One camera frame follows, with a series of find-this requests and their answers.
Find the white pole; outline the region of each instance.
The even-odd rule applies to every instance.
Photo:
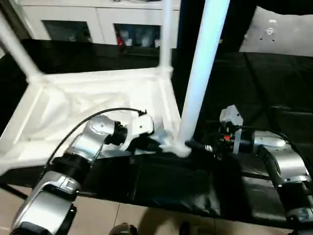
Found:
[[[180,143],[185,143],[185,141],[190,140],[195,132],[228,6],[229,0],[205,1],[177,136],[177,141]]]
[[[0,12],[0,40],[5,48],[10,52],[20,68],[29,80],[40,79],[41,72],[26,53],[20,41],[15,36],[8,22]]]
[[[161,48],[160,63],[161,67],[171,66],[172,48],[171,48],[171,17],[172,0],[163,0],[163,23],[161,27]]]

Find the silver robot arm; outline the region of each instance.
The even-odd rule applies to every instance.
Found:
[[[287,221],[296,234],[313,234],[313,196],[311,177],[300,153],[281,136],[269,131],[243,129],[243,119],[235,105],[222,110],[220,128],[213,142],[204,145],[187,141],[191,148],[220,156],[251,153],[265,163],[270,179],[285,209]]]
[[[106,116],[89,120],[81,134],[56,158],[18,210],[12,224],[15,235],[65,235],[76,214],[73,202],[93,163],[106,144],[126,150],[132,140],[154,130],[145,114],[125,127]]]

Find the tiled floor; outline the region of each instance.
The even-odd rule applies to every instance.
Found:
[[[28,188],[21,188],[29,194]],[[0,189],[0,235],[8,235],[12,219],[22,200]],[[183,221],[192,225],[193,235],[287,235],[288,230],[231,222],[221,219],[165,211],[78,197],[77,214],[70,235],[108,235],[114,225],[127,222],[138,228],[140,235],[178,235]]]

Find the black table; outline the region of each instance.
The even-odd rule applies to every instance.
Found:
[[[51,41],[23,41],[46,73],[154,67],[157,49]],[[173,51],[173,87],[180,111],[192,55]],[[313,60],[309,57],[218,54],[199,117],[195,138],[205,142],[222,108],[235,104],[246,125],[281,131],[313,163]],[[3,131],[27,84],[10,55],[0,60],[0,99],[5,102]],[[1,182],[30,187],[41,167],[15,169]],[[82,195],[202,216],[285,227],[279,197],[260,159],[251,155],[211,156],[193,152],[181,159],[153,154],[97,160]]]

